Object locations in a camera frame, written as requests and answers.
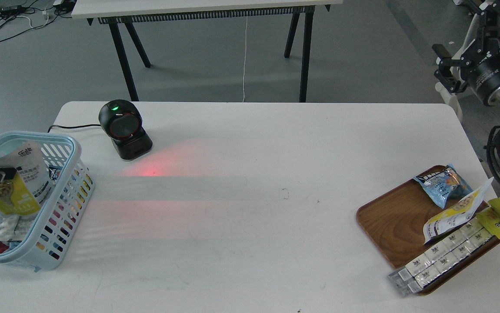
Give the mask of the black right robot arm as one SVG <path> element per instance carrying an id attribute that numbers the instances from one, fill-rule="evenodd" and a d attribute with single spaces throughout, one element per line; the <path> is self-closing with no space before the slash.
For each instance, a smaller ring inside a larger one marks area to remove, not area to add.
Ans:
<path id="1" fill-rule="evenodd" d="M 462 48 L 451 55 L 442 44 L 432 49 L 437 59 L 437 89 L 453 97 L 470 87 L 485 106 L 500 106 L 500 0 L 466 0 L 473 20 Z M 500 126 L 485 146 L 492 176 L 500 184 Z"/>

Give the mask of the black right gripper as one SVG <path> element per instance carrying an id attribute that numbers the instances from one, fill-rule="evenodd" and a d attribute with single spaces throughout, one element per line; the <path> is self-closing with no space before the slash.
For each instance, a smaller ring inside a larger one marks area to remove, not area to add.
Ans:
<path id="1" fill-rule="evenodd" d="M 473 14 L 461 56 L 454 59 L 442 44 L 433 44 L 433 75 L 449 93 L 470 87 L 486 106 L 500 105 L 500 0 L 463 0 Z"/>

